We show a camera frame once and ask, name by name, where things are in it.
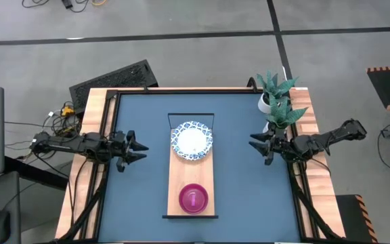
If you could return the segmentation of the blue patterned white plate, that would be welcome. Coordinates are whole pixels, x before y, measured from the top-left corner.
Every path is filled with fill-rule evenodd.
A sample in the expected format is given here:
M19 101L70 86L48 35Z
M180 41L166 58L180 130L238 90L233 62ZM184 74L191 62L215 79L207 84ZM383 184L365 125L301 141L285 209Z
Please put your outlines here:
M186 121L171 130L171 148L185 160L203 159L212 146L212 129L201 122Z

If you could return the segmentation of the black curved clamp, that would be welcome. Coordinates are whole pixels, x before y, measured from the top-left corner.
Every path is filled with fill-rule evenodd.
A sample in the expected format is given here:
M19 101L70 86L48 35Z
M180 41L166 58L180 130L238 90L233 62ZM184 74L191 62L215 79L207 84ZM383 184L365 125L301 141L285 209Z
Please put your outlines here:
M258 87L257 87L257 82L253 77L250 77L248 80L248 83L246 84L247 87L251 88L254 93L258 93Z

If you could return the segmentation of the black perforated computer case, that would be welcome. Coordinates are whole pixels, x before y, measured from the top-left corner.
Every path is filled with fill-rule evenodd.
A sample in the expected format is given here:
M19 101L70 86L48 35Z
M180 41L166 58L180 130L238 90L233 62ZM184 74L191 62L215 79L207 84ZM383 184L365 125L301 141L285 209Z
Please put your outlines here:
M82 113L87 105L91 88L109 87L158 87L158 81L147 60L114 70L69 87L74 110Z

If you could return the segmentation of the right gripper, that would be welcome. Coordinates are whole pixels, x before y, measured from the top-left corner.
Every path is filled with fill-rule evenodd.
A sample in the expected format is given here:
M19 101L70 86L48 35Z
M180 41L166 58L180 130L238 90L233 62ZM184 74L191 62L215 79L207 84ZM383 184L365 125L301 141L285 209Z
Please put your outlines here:
M283 159L295 159L295 151L293 150L290 142L288 142L284 137L273 136L274 133L272 131L260 134L251 134L251 138L261 142L249 142L249 144L262 156L268 156L271 149L275 153L278 153Z

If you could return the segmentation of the green plant in white pot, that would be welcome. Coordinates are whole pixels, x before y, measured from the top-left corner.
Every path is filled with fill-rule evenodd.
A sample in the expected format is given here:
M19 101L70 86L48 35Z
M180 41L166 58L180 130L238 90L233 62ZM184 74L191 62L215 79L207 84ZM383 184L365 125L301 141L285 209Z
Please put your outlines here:
M272 75L268 70L266 76L257 74L257 81L263 88L263 93L258 102L258 109L265 113L271 113L271 105L269 98L273 96L277 101L278 105L286 104L289 97L286 95L289 90L295 86L297 78L283 80L281 84L278 83L278 74Z
M266 114L266 124L263 128L263 133L267 132L270 124L275 124L280 129L286 129L289 125L297 122L307 111L306 108L298 108L293 110L289 101L286 104L278 105L277 101L276 105L271 106L271 113Z

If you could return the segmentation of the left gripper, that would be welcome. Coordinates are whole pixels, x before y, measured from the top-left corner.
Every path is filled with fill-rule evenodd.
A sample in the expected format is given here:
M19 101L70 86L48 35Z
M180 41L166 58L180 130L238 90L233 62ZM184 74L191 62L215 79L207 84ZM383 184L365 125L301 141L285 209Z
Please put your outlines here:
M130 165L137 160L147 157L147 155L141 153L127 153L127 144L133 151L145 151L149 149L147 146L144 146L136 141L135 132L133 130L129 130L127 135L125 135L122 131L115 131L110 134L108 139L110 159L117 157L123 163Z

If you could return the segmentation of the wooden tray board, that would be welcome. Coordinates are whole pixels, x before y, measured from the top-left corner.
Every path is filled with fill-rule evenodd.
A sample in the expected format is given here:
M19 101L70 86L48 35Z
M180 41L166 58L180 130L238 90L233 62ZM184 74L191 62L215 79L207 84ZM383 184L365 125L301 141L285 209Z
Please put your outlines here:
M211 128L213 131L215 115L213 113L169 113L168 121L170 129L186 121L198 121ZM209 195L207 208L199 214L188 214L179 205L179 193L188 184L203 186ZM170 143L169 153L169 181L167 197L167 213L165 219L208 219L216 218L215 190L213 170L213 147L203 159L197 161L185 160L173 151Z

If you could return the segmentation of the purple translucent plastic bowl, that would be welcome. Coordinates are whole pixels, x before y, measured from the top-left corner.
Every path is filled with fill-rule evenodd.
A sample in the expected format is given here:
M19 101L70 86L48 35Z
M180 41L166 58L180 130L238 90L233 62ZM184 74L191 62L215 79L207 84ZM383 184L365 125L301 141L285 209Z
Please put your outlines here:
M207 190L199 184L185 185L179 193L179 205L187 214L200 214L209 203Z

